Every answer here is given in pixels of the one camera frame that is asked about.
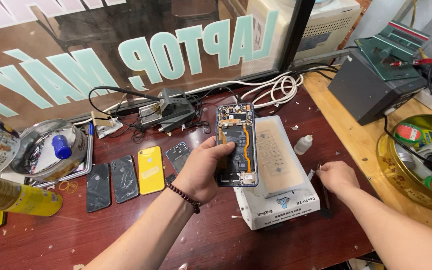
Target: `glass window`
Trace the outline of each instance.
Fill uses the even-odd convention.
[[[0,118],[23,129],[94,111],[87,97],[97,86],[157,95],[274,70],[295,3],[0,1]],[[98,90],[92,99],[107,109],[121,98]]]

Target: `white cable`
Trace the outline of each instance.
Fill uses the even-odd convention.
[[[303,80],[304,80],[302,74],[299,75],[299,78],[297,80],[294,80],[293,77],[287,76],[290,73],[291,73],[291,71],[285,72],[285,73],[283,73],[283,74],[281,74],[281,75],[279,75],[279,76],[277,76],[277,77],[275,77],[275,78],[273,78],[273,79],[271,79],[271,80],[269,80],[267,82],[263,82],[263,83],[245,83],[245,82],[241,82],[241,81],[228,81],[228,82],[224,82],[224,83],[215,83],[215,84],[212,84],[212,85],[208,85],[208,86],[205,86],[205,87],[201,87],[201,88],[198,88],[198,89],[194,89],[194,90],[188,91],[188,92],[186,92],[186,95],[195,94],[195,93],[204,91],[206,89],[212,89],[212,88],[223,86],[223,85],[227,85],[227,84],[239,84],[239,85],[244,85],[244,86],[260,86],[260,87],[257,87],[255,89],[249,91],[248,93],[244,94],[241,97],[241,99],[244,99],[244,97],[247,96],[249,93],[253,93],[253,92],[255,92],[255,91],[259,90],[259,89],[266,88],[268,86],[273,85],[273,88],[271,89],[271,91],[268,91],[268,92],[264,93],[263,95],[261,95],[260,97],[258,97],[257,99],[255,99],[254,103],[256,103],[256,101],[260,100],[262,97],[264,97],[264,96],[266,96],[268,94],[271,94],[272,101],[266,102],[264,104],[255,105],[254,108],[255,109],[262,108],[262,107],[270,106],[270,105],[273,105],[273,104],[276,104],[276,103],[283,104],[283,103],[286,103],[286,102],[290,101],[296,95],[296,93],[298,92],[298,87],[303,84]],[[276,86],[278,85],[278,83],[281,82],[281,86],[283,86],[284,83],[287,80],[290,80],[290,83],[292,84],[291,86],[285,86],[285,87],[283,87],[283,89],[281,87],[276,88]],[[284,90],[284,89],[289,89],[289,88],[291,88],[291,90],[289,92],[286,92]],[[281,90],[285,94],[285,96],[283,98],[280,98],[280,99],[275,99],[274,98],[274,91],[276,91],[276,90]],[[148,100],[148,99],[144,98],[144,97],[139,97],[139,98],[135,98],[133,100],[134,101],[144,101],[144,100]],[[121,102],[121,105],[126,104],[126,103],[128,103],[127,100]],[[119,103],[117,103],[117,104],[115,104],[115,105],[113,105],[113,106],[105,109],[103,112],[108,112],[108,111],[116,108],[118,105],[119,105]],[[78,126],[78,125],[89,123],[91,121],[93,121],[93,118],[90,118],[88,120],[84,120],[84,121],[75,123],[74,125]]]

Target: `glue bottle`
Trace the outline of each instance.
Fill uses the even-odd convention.
[[[300,138],[294,146],[294,152],[298,155],[303,155],[313,145],[313,135],[308,135]]]

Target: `cracked black iphone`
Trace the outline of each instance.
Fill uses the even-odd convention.
[[[127,202],[139,196],[135,163],[131,155],[111,162],[111,178],[116,203]]]
[[[93,213],[111,205],[110,166],[94,166],[87,177],[86,212]]]
[[[216,108],[216,144],[234,142],[236,147],[222,157],[216,169],[220,187],[255,187],[258,185],[256,159],[255,109],[251,103],[223,105]]]

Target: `beaded bracelet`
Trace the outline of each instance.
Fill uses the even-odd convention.
[[[183,191],[179,190],[177,187],[173,186],[172,184],[167,184],[166,187],[168,187],[170,190],[176,192],[177,194],[179,194],[179,196],[181,196],[181,198],[185,199],[187,202],[189,202],[192,207],[194,208],[194,213],[195,214],[199,214],[199,212],[201,211],[199,209],[199,205],[200,203],[198,201],[195,201],[191,198],[188,197],[188,195],[186,195]]]

